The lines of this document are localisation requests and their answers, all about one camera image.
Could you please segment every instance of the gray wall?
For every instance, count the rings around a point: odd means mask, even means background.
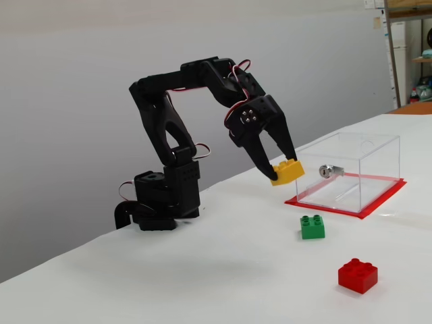
[[[119,183],[161,170],[128,92],[141,77],[214,55],[252,59],[296,146],[392,108],[383,31],[373,30],[379,13],[362,4],[299,17],[277,7],[260,16],[251,5],[249,18],[220,19],[226,8],[200,8],[187,20],[151,24],[134,20],[131,7],[134,23],[90,26],[87,16],[75,25],[50,20],[49,7],[30,24],[31,5],[14,24],[10,15],[21,11],[12,3],[5,7],[16,11],[3,11],[0,25],[0,281],[114,230]],[[209,91],[172,97],[193,139],[213,150],[201,162],[201,189],[253,167]],[[269,157],[280,154],[264,140]]]

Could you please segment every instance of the acrylic box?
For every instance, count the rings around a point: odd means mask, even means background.
[[[297,202],[361,213],[400,183],[400,137],[337,133],[297,152]]]

